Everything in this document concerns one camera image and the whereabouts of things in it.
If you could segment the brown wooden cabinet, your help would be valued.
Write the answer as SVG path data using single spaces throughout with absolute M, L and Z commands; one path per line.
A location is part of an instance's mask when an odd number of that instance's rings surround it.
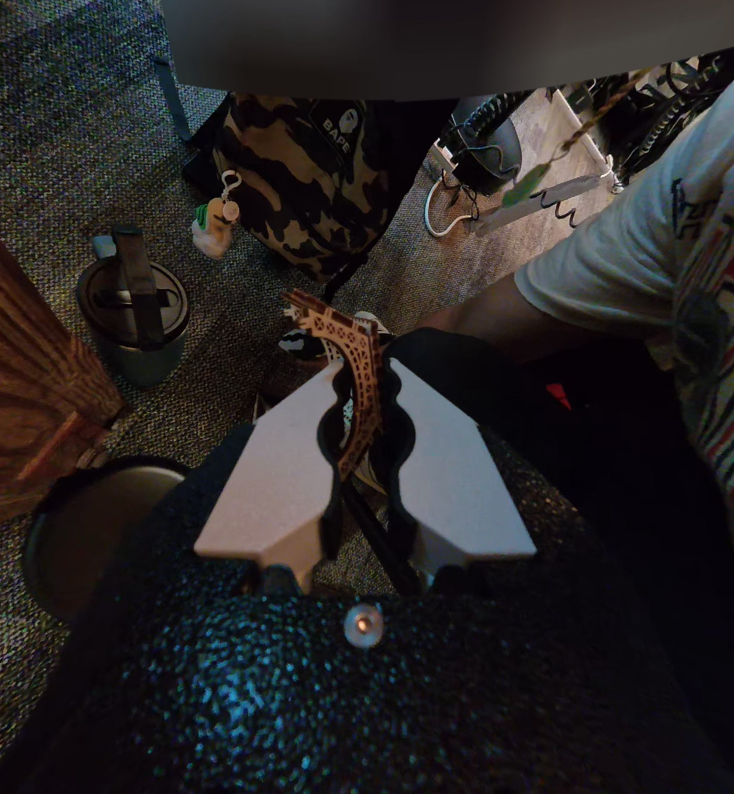
M 97 355 L 0 240 L 0 524 L 32 511 L 59 479 L 102 466 L 128 412 Z

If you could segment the person's right forearm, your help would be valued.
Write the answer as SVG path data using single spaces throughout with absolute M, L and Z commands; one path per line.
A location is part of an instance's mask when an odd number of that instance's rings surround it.
M 660 331 L 615 310 L 610 294 L 570 275 L 535 280 L 524 268 L 413 327 L 486 342 L 519 363 L 615 339 L 649 340 Z

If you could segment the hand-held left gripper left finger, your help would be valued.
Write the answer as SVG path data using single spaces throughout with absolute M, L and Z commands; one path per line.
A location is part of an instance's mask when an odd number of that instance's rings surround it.
M 256 421 L 194 543 L 197 555 L 283 566 L 302 593 L 311 592 L 334 487 L 318 429 L 337 403 L 334 379 L 342 368 L 341 361 L 330 363 Z

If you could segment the black waste bin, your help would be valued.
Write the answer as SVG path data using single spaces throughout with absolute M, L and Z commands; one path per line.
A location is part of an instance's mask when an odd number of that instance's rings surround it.
M 22 549 L 24 585 L 36 604 L 70 626 L 105 568 L 191 468 L 165 457 L 119 457 L 58 480 L 33 513 Z

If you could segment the grey desk leg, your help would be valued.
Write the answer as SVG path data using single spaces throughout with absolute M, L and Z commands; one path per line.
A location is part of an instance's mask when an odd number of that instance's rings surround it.
M 193 134 L 187 121 L 172 66 L 160 56 L 153 57 L 153 65 L 175 130 L 184 144 L 191 144 Z

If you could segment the person's black pants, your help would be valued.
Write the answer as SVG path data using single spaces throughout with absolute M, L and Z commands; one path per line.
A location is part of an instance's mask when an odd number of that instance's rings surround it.
M 734 772 L 734 550 L 669 373 L 605 337 L 519 364 L 423 328 L 384 352 L 497 433 L 608 545 L 641 598 L 700 727 Z

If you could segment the dark grey tumbler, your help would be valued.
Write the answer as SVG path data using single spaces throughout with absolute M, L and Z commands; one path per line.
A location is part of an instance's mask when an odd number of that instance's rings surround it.
M 180 365 L 191 306 L 180 279 L 150 260 L 143 231 L 117 224 L 93 239 L 95 261 L 85 268 L 75 299 L 109 368 L 148 389 Z

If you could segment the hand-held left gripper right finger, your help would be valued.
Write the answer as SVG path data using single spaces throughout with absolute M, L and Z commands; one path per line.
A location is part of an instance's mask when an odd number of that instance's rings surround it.
M 447 568 L 534 558 L 538 549 L 475 420 L 395 358 L 392 407 L 411 422 L 392 472 L 396 510 L 411 521 L 409 561 L 431 587 Z

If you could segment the camouflage backpack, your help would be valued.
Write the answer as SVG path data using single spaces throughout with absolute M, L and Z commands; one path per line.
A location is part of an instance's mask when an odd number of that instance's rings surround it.
M 233 236 L 241 227 L 318 283 L 349 277 L 392 223 L 456 104 L 230 92 L 204 204 L 236 170 Z

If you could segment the white green plush keychain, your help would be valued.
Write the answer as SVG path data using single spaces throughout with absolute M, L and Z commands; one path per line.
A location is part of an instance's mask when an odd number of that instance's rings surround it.
M 240 220 L 240 206 L 234 191 L 242 184 L 236 170 L 222 174 L 223 189 L 220 196 L 197 206 L 191 227 L 194 246 L 208 258 L 220 261 L 233 242 L 233 230 Z

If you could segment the person's white printed shirt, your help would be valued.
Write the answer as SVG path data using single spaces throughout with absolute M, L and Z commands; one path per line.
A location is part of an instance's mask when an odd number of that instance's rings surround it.
M 670 332 L 684 422 L 725 498 L 734 543 L 734 81 L 619 198 L 514 282 L 564 323 Z

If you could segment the wooden tower base model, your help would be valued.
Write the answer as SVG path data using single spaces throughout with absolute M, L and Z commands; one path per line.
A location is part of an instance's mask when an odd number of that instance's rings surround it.
M 360 325 L 353 316 L 297 289 L 282 293 L 282 299 L 289 304 L 283 314 L 292 320 L 293 328 L 309 330 L 330 353 L 340 353 L 342 358 L 330 363 L 342 362 L 350 375 L 352 411 L 337 459 L 341 480 L 347 481 L 383 432 L 383 363 L 376 323 Z

